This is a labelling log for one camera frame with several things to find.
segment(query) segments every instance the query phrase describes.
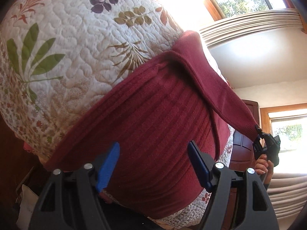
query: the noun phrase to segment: green leaf print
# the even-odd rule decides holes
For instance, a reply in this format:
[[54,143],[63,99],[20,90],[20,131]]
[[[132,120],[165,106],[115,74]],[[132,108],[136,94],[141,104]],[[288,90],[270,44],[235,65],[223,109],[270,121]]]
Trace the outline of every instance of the green leaf print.
[[40,49],[37,51],[37,54],[34,57],[34,60],[31,63],[31,67],[34,66],[37,62],[39,62],[46,55],[46,53],[50,50],[50,48],[52,47],[55,40],[56,40],[56,38],[51,38],[51,39],[47,40],[40,47]]
[[32,50],[37,41],[38,32],[39,32],[38,24],[35,23],[32,25],[32,27],[30,27],[28,33],[25,36],[25,39],[23,40],[23,46],[21,50],[22,72],[25,72],[27,62],[31,56]]
[[65,54],[53,54],[43,59],[34,69],[32,75],[40,75],[52,70],[63,59]]
[[37,94],[30,89],[30,83],[53,79],[60,80],[63,78],[62,76],[51,78],[46,77],[44,79],[38,80],[35,79],[33,76],[51,71],[65,56],[65,54],[56,53],[44,58],[44,56],[49,52],[56,40],[56,38],[51,38],[41,45],[36,55],[34,56],[32,63],[30,63],[29,59],[37,42],[38,34],[38,24],[35,23],[30,27],[23,40],[23,46],[21,49],[21,70],[19,68],[19,56],[17,54],[17,46],[15,44],[15,41],[13,39],[9,39],[7,41],[7,52],[12,68],[14,72],[19,75],[19,77],[17,78],[21,83],[21,89],[24,89],[26,91],[26,94],[33,103],[35,103],[37,99]]
[[29,93],[30,93],[30,99],[31,99],[31,101],[32,101],[32,102],[35,102],[36,99],[37,99],[37,95],[36,95],[35,92],[33,92],[33,91],[31,90],[30,87],[29,87]]
[[7,41],[7,52],[8,52],[9,59],[11,61],[13,70],[15,71],[15,73],[19,74],[19,61],[18,61],[17,47],[13,39],[9,39]]

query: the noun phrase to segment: white ceiling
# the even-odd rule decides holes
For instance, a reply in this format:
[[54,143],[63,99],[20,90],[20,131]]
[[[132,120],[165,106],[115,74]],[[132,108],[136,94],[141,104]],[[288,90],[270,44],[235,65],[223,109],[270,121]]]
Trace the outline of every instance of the white ceiling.
[[307,79],[307,34],[288,27],[209,49],[234,88]]

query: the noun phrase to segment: silver rivet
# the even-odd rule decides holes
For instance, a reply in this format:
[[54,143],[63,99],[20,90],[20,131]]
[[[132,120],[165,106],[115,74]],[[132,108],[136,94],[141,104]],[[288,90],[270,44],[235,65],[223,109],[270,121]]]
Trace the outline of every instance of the silver rivet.
[[253,168],[248,168],[248,173],[254,174],[254,173],[255,173],[255,170],[254,170]]
[[93,167],[93,164],[91,164],[91,163],[84,164],[84,168],[86,170],[90,170],[92,167]]
[[215,167],[217,167],[218,169],[222,169],[224,167],[224,164],[222,163],[216,163]]
[[54,174],[54,175],[59,175],[59,174],[61,174],[61,170],[60,170],[60,169],[55,169],[55,170],[53,171],[53,174]]

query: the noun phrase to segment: wooden window trim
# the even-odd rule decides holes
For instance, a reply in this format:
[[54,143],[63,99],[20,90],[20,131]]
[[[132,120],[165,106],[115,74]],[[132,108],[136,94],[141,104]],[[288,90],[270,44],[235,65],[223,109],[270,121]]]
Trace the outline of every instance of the wooden window trim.
[[260,108],[262,131],[265,133],[271,133],[271,134],[273,133],[272,123],[269,117],[269,113],[294,111],[294,110],[300,110],[300,109],[307,109],[307,103]]
[[219,21],[221,19],[226,18],[226,15],[224,14],[223,10],[216,2],[216,0],[204,0],[203,3],[214,21]]
[[[269,0],[265,0],[268,7],[271,7],[271,4],[269,2]],[[283,0],[286,8],[295,8],[293,2],[291,0]],[[218,21],[221,19],[226,18],[224,12],[222,11],[221,7],[219,6],[219,4],[216,2],[216,0],[204,0],[204,5],[206,7],[206,9],[209,11],[210,15],[212,16],[212,18],[214,19],[214,21]],[[305,21],[302,19],[303,21],[303,25],[304,25],[304,31],[305,33],[307,33],[307,23],[305,23]]]

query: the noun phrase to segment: blue clamp handle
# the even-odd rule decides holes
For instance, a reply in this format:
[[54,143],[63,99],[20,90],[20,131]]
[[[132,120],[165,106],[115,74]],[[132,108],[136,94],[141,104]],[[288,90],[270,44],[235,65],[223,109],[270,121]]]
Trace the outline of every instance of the blue clamp handle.
[[104,162],[102,163],[97,172],[96,190],[98,193],[100,193],[103,189],[105,189],[108,186],[111,175],[118,161],[119,153],[120,153],[119,143],[115,142],[111,146],[108,154],[104,159]]
[[213,158],[209,154],[201,152],[193,140],[188,144],[188,156],[199,183],[207,190],[207,192],[211,193],[215,185],[212,181],[212,167],[214,165]]

